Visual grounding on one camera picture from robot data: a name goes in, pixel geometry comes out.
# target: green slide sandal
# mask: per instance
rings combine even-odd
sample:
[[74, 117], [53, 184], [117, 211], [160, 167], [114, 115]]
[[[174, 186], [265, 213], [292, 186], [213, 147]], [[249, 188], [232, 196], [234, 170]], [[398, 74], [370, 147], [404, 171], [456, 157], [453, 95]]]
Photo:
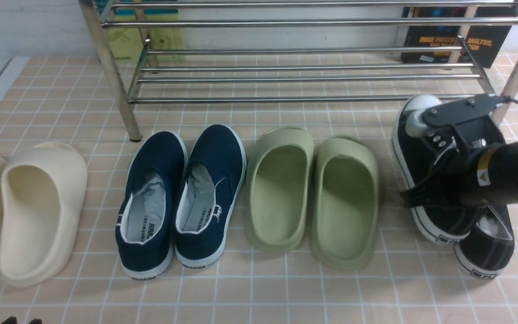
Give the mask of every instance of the green slide sandal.
[[336, 269], [357, 269], [373, 256], [379, 209], [379, 167], [352, 138], [329, 138], [315, 167], [315, 256]]
[[245, 232], [259, 250], [297, 248], [305, 232], [313, 138], [283, 127], [263, 135], [249, 157], [249, 209]]

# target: yellow book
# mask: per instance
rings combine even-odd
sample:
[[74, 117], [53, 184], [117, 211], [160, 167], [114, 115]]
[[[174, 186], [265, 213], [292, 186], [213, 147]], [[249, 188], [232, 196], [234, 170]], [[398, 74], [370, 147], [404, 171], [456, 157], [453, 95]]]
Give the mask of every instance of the yellow book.
[[[97, 7], [101, 12], [107, 0], [97, 1]], [[179, 20], [178, 10], [146, 10], [147, 20], [177, 21]], [[115, 15], [115, 21], [135, 21], [135, 13], [130, 9], [120, 9]], [[152, 47], [154, 50], [181, 50], [183, 36], [180, 28], [154, 28], [150, 29]], [[119, 63], [137, 64], [143, 43], [137, 28], [111, 28], [107, 32], [109, 45], [115, 60]], [[183, 55], [161, 55], [160, 61], [184, 61]]]

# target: beige tile floor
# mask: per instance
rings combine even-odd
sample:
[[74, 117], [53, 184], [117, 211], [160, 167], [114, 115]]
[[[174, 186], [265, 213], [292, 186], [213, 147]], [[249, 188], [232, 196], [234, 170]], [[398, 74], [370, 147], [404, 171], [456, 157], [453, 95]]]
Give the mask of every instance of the beige tile floor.
[[[491, 70], [505, 82], [516, 55], [501, 54]], [[203, 57], [180, 64], [348, 64], [386, 62], [376, 56]], [[400, 71], [382, 71], [393, 73]], [[123, 68], [128, 82], [131, 68]], [[143, 96], [263, 96], [476, 93], [472, 81], [151, 86]], [[71, 143], [89, 164], [89, 184], [76, 246], [54, 279], [13, 288], [0, 278], [0, 322], [42, 318], [45, 324], [511, 324], [518, 323], [518, 206], [510, 207], [517, 250], [494, 281], [460, 273], [449, 247], [426, 242], [401, 207], [401, 177], [389, 145], [399, 103], [141, 106], [145, 136], [175, 131], [193, 146], [206, 126], [231, 125], [247, 151], [279, 125], [305, 127], [318, 142], [353, 135], [378, 156], [384, 202], [380, 240], [361, 271], [334, 271], [310, 252], [307, 234], [297, 251], [254, 251], [243, 230], [242, 199], [226, 250], [216, 265], [189, 270], [175, 260], [146, 283], [121, 271], [114, 240], [126, 170], [140, 144], [126, 140], [103, 70], [95, 57], [32, 58], [0, 102], [0, 154], [6, 158], [43, 141]], [[501, 126], [518, 140], [518, 109]]]

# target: sneaker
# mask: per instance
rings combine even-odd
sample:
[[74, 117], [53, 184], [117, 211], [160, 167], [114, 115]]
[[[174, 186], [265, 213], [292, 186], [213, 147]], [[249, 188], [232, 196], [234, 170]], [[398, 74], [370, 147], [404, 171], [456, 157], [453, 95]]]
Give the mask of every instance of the sneaker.
[[186, 166], [183, 141], [168, 131], [150, 137], [129, 165], [115, 239], [132, 279], [154, 279], [173, 259], [170, 224]]
[[[393, 150], [407, 189], [423, 180], [433, 163], [454, 147], [454, 138], [449, 134], [441, 132], [416, 138], [409, 136], [405, 129], [412, 112], [440, 104], [441, 101], [434, 96], [416, 96], [407, 101], [395, 119]], [[466, 238], [477, 222], [477, 209], [473, 208], [415, 207], [412, 211], [421, 234], [440, 244], [452, 244]]]
[[229, 127], [208, 127], [193, 146], [174, 226], [175, 253], [185, 267], [206, 268], [223, 253], [246, 166], [243, 144]]
[[460, 268], [479, 279], [494, 279], [509, 263], [514, 252], [513, 228], [505, 205], [487, 207], [471, 233], [455, 244]]

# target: metal shoe rack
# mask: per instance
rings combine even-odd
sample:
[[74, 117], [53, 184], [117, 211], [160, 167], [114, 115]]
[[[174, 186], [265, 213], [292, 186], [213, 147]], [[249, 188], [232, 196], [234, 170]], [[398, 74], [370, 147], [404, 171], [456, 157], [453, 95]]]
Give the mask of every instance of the metal shoe rack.
[[[238, 83], [238, 82], [346, 82], [346, 81], [401, 81], [401, 80], [463, 80], [476, 79], [487, 93], [496, 93], [485, 69], [477, 62], [457, 63], [459, 53], [467, 55], [469, 47], [463, 37], [467, 35], [469, 26], [504, 26], [518, 25], [518, 0], [276, 0], [265, 2], [257, 0], [231, 0], [228, 2], [192, 1], [192, 2], [120, 2], [111, 0], [103, 14], [98, 14], [93, 0], [79, 0], [85, 21], [97, 48], [99, 60], [105, 70], [105, 76], [113, 91], [119, 107], [123, 123], [131, 141], [140, 141], [137, 120], [134, 115], [136, 104], [216, 104], [216, 103], [295, 103], [295, 102], [348, 102], [348, 101], [399, 101], [411, 95], [363, 95], [363, 96], [321, 96], [321, 97], [247, 97], [247, 98], [141, 98], [139, 88], [144, 84], [193, 84], [193, 83]], [[467, 7], [464, 17], [457, 18], [384, 18], [384, 19], [341, 19], [341, 20], [179, 20], [152, 21], [147, 20], [145, 9], [257, 9], [257, 8], [323, 8], [323, 7], [369, 7], [369, 6], [409, 6], [409, 7]], [[475, 17], [477, 7], [513, 6], [516, 17]], [[115, 12], [120, 9], [133, 9], [136, 21], [115, 21]], [[342, 49], [187, 49], [187, 50], [153, 50], [150, 44], [150, 29], [157, 27], [175, 28], [210, 28], [210, 27], [353, 27], [373, 25], [399, 26], [460, 26], [459, 37], [454, 46], [448, 47], [366, 47]], [[139, 29], [144, 41], [143, 50], [135, 69], [131, 86], [125, 90], [121, 75], [117, 68], [113, 53], [109, 47], [105, 29], [109, 28]], [[160, 67], [157, 55], [282, 55], [282, 54], [343, 54], [343, 53], [389, 53], [389, 52], [451, 52], [449, 63], [426, 64], [360, 64], [360, 65], [316, 65], [316, 66], [237, 66], [237, 67]], [[279, 72], [279, 71], [342, 71], [348, 69], [378, 70], [392, 68], [469, 68], [470, 74], [395, 74], [365, 76], [277, 76], [277, 77], [163, 77], [150, 76], [154, 72]], [[502, 94], [514, 96], [518, 92], [518, 61], [509, 76]], [[464, 98], [470, 94], [444, 94], [442, 100]], [[493, 119], [500, 123], [508, 107], [504, 105], [495, 111]]]

